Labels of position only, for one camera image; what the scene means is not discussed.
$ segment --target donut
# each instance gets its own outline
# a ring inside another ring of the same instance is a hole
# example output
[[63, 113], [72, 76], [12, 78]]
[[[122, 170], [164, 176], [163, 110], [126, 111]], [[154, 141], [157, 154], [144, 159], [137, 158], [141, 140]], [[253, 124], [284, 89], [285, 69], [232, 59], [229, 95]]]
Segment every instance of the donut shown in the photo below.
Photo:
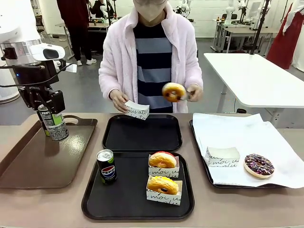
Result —
[[179, 186], [176, 182], [167, 177], [152, 177], [148, 180], [148, 189], [164, 194], [176, 195]]
[[151, 155], [149, 165], [158, 168], [174, 168], [176, 166], [175, 157], [165, 151], [159, 151]]
[[255, 153], [245, 157], [244, 166], [250, 174], [262, 179], [270, 177], [275, 171], [270, 160]]
[[170, 82], [163, 86], [162, 95], [170, 102], [179, 102], [187, 96], [185, 87], [178, 83]]

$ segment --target white sneaker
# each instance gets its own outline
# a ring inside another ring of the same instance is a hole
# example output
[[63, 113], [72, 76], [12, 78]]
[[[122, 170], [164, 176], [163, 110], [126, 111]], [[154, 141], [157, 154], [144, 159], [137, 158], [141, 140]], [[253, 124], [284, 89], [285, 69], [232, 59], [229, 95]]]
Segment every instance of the white sneaker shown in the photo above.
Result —
[[91, 60], [87, 60], [87, 61], [86, 61], [86, 64], [87, 64], [87, 65], [92, 65], [92, 64], [94, 64], [94, 63], [97, 63], [97, 61], [96, 61], [96, 59], [93, 59], [93, 58], [92, 58]]

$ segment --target red cloth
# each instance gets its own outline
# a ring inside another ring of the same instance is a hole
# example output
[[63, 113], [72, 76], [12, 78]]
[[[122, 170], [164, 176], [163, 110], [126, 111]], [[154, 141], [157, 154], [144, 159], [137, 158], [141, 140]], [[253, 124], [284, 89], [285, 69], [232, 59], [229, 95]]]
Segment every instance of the red cloth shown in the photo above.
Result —
[[286, 15], [284, 22], [281, 26], [279, 33], [277, 34], [269, 52], [267, 58], [270, 62], [278, 65], [282, 69], [289, 69], [295, 52], [295, 46], [298, 42], [302, 25], [304, 22], [304, 16], [297, 12], [294, 16], [293, 22], [288, 27], [283, 36], [283, 27], [287, 20]]
[[68, 27], [84, 27], [89, 23], [86, 0], [57, 0], [57, 5]]

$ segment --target face mask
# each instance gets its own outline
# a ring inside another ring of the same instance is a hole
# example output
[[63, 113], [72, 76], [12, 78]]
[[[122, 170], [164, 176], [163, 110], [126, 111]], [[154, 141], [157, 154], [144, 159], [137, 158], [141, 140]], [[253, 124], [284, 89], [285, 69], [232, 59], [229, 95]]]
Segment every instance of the face mask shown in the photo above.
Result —
[[149, 2], [148, 4], [139, 4], [137, 1], [133, 0], [137, 12], [148, 22], [151, 22], [157, 18], [167, 4], [167, 0], [165, 0], [162, 4], [156, 4], [153, 1]]

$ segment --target red sweater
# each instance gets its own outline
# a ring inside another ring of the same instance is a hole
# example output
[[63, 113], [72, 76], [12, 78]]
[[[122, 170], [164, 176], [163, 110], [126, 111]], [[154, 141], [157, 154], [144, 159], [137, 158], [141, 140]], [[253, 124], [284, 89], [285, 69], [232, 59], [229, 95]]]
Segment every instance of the red sweater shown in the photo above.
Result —
[[87, 26], [89, 23], [86, 0], [57, 0], [57, 5], [68, 27]]

